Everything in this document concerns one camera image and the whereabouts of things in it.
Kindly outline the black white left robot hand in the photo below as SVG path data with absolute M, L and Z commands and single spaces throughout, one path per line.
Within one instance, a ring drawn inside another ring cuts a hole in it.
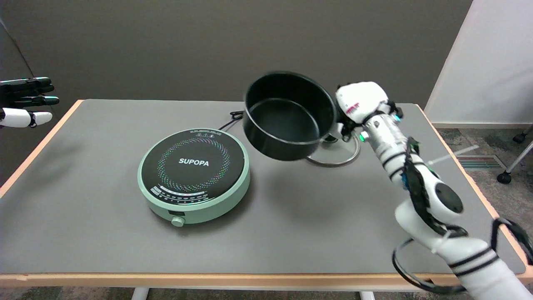
M 35 128 L 52 120 L 53 113 L 27 108 L 53 106 L 60 100 L 48 96 L 55 90 L 48 77 L 21 78 L 0 82 L 0 125 L 11 128 Z

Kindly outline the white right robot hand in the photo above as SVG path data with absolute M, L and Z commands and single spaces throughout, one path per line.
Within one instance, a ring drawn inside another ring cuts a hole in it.
M 330 135 L 345 142 L 355 128 L 362 128 L 377 115 L 403 118 L 402 109 L 388 98 L 384 89 L 375 82 L 357 82 L 340 85 L 335 91 L 337 117 Z

